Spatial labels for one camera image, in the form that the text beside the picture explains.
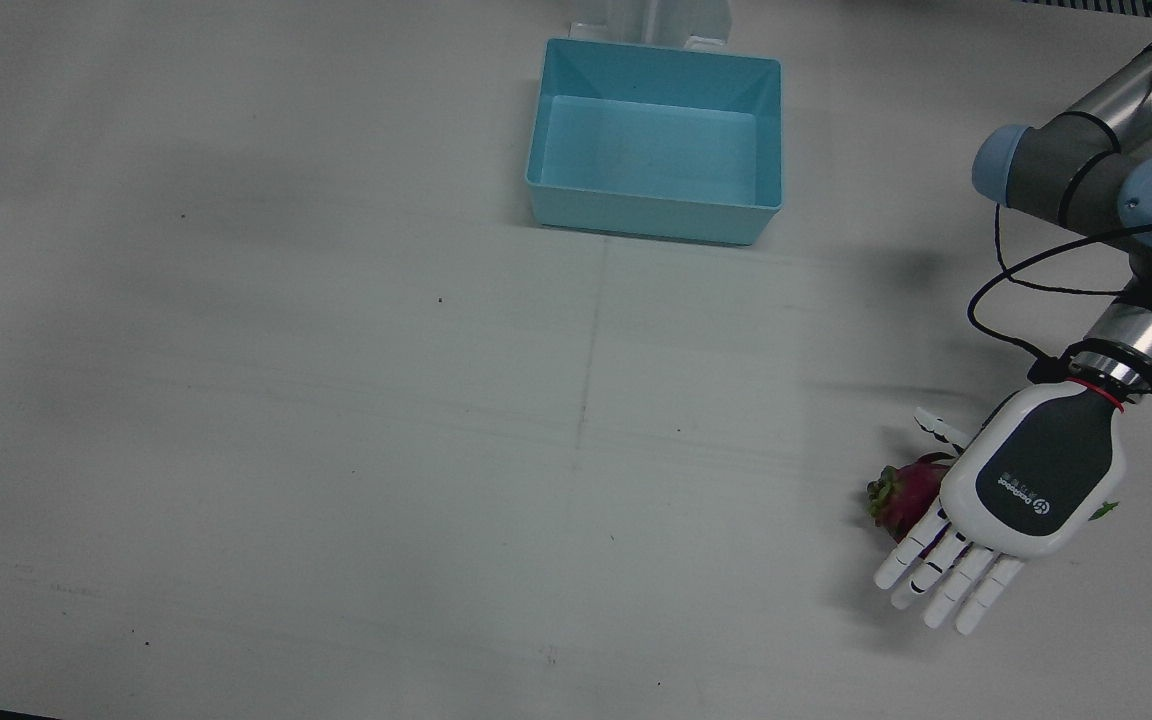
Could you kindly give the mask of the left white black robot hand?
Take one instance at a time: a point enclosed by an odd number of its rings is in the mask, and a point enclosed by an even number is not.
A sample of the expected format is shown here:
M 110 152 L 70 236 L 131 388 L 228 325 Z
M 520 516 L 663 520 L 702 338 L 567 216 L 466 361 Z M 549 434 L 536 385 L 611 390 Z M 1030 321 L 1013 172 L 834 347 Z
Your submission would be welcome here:
M 925 626 L 968 635 L 1030 561 L 1079 533 L 1117 484 L 1126 404 L 1083 381 L 1007 397 L 946 471 L 873 582 Z

